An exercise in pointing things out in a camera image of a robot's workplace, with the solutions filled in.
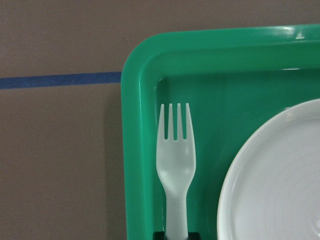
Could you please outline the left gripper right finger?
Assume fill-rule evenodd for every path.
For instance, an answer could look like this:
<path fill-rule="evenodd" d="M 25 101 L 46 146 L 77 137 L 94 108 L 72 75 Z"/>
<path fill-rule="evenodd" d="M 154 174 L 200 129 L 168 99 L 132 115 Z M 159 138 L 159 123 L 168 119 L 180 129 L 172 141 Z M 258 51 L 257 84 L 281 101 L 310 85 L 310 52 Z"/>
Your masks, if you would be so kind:
<path fill-rule="evenodd" d="M 201 235 L 199 232 L 189 232 L 188 240 L 201 240 Z"/>

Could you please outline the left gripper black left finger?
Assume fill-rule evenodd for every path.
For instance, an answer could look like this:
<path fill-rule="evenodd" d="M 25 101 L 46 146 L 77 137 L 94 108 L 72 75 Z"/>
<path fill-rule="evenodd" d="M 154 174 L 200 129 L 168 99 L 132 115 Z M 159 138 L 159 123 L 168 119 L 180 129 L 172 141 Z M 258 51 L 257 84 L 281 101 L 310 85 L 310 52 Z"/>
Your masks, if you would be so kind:
<path fill-rule="evenodd" d="M 166 240 L 166 235 L 164 231 L 155 231 L 152 235 L 153 240 Z"/>

